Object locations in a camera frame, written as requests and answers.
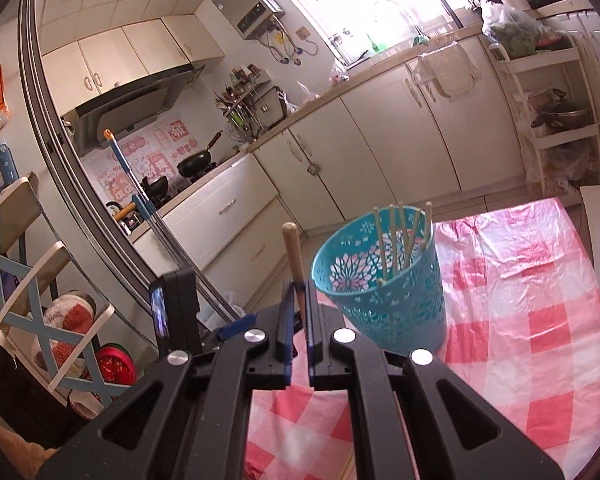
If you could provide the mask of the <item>mop with metal pole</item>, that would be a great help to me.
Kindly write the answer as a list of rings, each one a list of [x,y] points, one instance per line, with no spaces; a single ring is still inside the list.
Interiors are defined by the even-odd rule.
[[[110,148],[114,151],[114,156],[116,156],[123,172],[135,188],[136,193],[133,198],[134,204],[140,211],[140,215],[148,223],[151,231],[154,232],[155,237],[158,238],[162,247],[168,252],[172,260],[180,269],[190,269],[195,272],[198,292],[201,293],[204,300],[212,307],[212,310],[219,315],[226,324],[232,324],[237,321],[238,318],[241,318],[242,316],[224,299],[198,266],[196,266],[196,263],[189,257],[183,246],[166,225],[166,222],[164,222],[160,217],[160,214],[158,214],[156,207],[151,203],[147,193],[142,188],[140,180],[137,179],[131,165],[124,157],[120,145],[114,137],[114,133],[110,129],[105,129],[104,137],[108,141]]]

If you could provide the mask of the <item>black wok on stove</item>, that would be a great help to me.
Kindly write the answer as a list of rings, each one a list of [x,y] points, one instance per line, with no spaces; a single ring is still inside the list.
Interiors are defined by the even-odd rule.
[[[159,209],[168,199],[169,180],[166,176],[158,177],[155,181],[150,182],[148,177],[143,177],[140,181],[144,192],[151,203]]]

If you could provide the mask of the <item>teal perforated plastic basket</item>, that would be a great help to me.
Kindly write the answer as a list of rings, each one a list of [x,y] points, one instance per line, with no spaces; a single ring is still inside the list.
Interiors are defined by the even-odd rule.
[[[437,351],[445,341],[446,314],[434,222],[429,243],[422,250],[425,207],[419,221],[411,264],[405,246],[414,209],[396,206],[399,270],[391,275],[389,206],[379,209],[384,232],[388,276],[382,281],[373,211],[350,221],[332,234],[317,252],[311,269],[315,286],[363,335],[392,352],[415,349]]]

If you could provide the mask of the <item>black frying pan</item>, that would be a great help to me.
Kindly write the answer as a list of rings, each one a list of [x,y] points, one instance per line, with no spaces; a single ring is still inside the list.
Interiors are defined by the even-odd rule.
[[[206,174],[212,167],[211,149],[221,139],[221,136],[222,131],[218,131],[204,150],[183,159],[176,166],[180,176],[185,179],[194,180]]]

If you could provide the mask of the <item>range hood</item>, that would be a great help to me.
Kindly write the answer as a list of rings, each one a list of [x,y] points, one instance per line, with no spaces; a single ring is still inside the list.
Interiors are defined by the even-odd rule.
[[[174,107],[183,90],[204,70],[204,64],[184,64],[114,87],[78,105],[61,118],[72,133],[79,157],[106,148],[104,131],[123,138],[154,122]]]

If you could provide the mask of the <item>pink white checkered tablecloth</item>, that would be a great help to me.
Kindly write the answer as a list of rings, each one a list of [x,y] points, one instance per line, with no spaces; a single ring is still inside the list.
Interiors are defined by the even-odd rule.
[[[436,227],[448,333],[440,359],[577,477],[600,447],[600,288],[558,200]],[[249,479],[349,479],[344,392],[317,392],[306,358],[291,385],[259,391]]]

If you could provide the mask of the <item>white water heater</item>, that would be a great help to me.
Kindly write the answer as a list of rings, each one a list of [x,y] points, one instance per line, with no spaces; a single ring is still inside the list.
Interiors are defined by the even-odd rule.
[[[212,0],[243,40],[257,40],[273,30],[285,11],[275,0]]]

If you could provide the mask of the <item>metal pot on shelf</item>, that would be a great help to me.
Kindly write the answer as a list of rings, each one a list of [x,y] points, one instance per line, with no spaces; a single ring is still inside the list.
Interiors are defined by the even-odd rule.
[[[556,101],[540,107],[532,128],[547,126],[554,132],[576,130],[594,122],[592,108],[585,101]]]

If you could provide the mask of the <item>white storage rack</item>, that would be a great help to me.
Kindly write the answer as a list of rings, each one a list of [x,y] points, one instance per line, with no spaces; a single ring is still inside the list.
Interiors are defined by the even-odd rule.
[[[493,42],[486,50],[513,115],[530,196],[577,205],[582,185],[600,183],[600,124],[583,50],[570,34],[523,58]],[[563,132],[531,127],[541,106],[567,100],[588,102],[594,122]]]

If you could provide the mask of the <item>green vegetables plastic bag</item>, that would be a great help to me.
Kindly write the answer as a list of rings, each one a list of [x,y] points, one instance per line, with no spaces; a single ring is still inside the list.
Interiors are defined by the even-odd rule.
[[[510,58],[523,58],[535,52],[541,29],[526,12],[483,0],[481,17],[483,35],[494,44],[500,44]]]

